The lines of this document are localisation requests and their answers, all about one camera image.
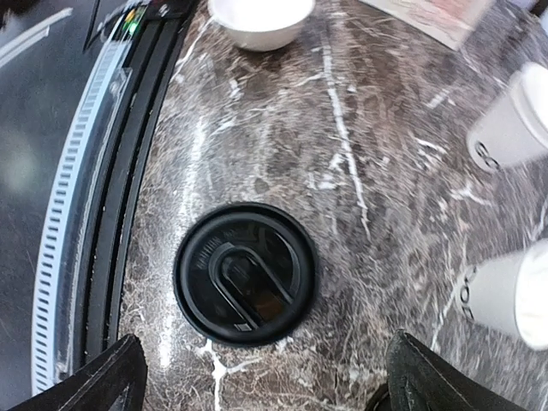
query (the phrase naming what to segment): white paper cup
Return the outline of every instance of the white paper cup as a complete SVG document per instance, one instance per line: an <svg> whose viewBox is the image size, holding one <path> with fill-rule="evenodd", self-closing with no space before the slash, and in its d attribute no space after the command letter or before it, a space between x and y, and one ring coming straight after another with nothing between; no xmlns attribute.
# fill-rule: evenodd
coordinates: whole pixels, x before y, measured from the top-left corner
<svg viewBox="0 0 548 411"><path fill-rule="evenodd" d="M495 172L548 156L548 69L527 63L514 73L467 137L472 160Z"/></svg>
<svg viewBox="0 0 548 411"><path fill-rule="evenodd" d="M458 311L468 320L548 348L548 240L469 267L459 278Z"/></svg>

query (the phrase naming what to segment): white ceramic bowl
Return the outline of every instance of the white ceramic bowl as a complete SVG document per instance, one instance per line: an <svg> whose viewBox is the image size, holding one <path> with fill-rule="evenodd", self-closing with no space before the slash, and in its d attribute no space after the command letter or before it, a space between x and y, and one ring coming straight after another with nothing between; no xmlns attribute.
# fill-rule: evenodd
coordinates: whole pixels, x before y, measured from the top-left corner
<svg viewBox="0 0 548 411"><path fill-rule="evenodd" d="M211 17L237 47L271 51L297 38L315 0L209 0Z"/></svg>

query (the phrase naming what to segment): disposable cup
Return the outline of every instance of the disposable cup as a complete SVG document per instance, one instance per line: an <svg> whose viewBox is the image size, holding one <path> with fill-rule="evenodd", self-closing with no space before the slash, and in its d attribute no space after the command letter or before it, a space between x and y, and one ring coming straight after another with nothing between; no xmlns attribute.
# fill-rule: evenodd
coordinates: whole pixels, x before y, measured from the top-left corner
<svg viewBox="0 0 548 411"><path fill-rule="evenodd" d="M548 69L526 63L467 137L472 160L488 172L548 156Z"/></svg>
<svg viewBox="0 0 548 411"><path fill-rule="evenodd" d="M548 348L548 240L468 267L458 279L456 305L468 320Z"/></svg>

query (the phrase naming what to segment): black coffee cup lid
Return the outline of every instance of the black coffee cup lid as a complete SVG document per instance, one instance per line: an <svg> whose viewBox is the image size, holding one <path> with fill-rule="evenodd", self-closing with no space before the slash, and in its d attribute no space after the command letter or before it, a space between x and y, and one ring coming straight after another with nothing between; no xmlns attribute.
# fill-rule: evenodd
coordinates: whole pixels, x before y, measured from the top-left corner
<svg viewBox="0 0 548 411"><path fill-rule="evenodd" d="M227 205L185 236L176 297L190 324L218 343L274 343L310 309L317 265L311 238L289 214L259 203Z"/></svg>

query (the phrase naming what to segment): marble countertop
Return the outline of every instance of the marble countertop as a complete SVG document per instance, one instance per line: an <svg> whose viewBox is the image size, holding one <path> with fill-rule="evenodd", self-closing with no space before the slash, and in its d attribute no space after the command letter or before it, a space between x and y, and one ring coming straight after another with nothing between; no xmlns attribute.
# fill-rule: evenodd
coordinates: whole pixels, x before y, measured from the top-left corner
<svg viewBox="0 0 548 411"><path fill-rule="evenodd" d="M538 21L498 2L458 52L356 0L320 0L292 45L231 46L204 4L176 65L134 220L121 334L149 365L150 410L362 410L405 328L470 378L548 410L548 354L451 306L463 267L545 236L548 168L494 176L467 130L526 61ZM183 318L176 250L205 212L240 200L295 216L319 248L311 315L257 349L207 342Z"/></svg>

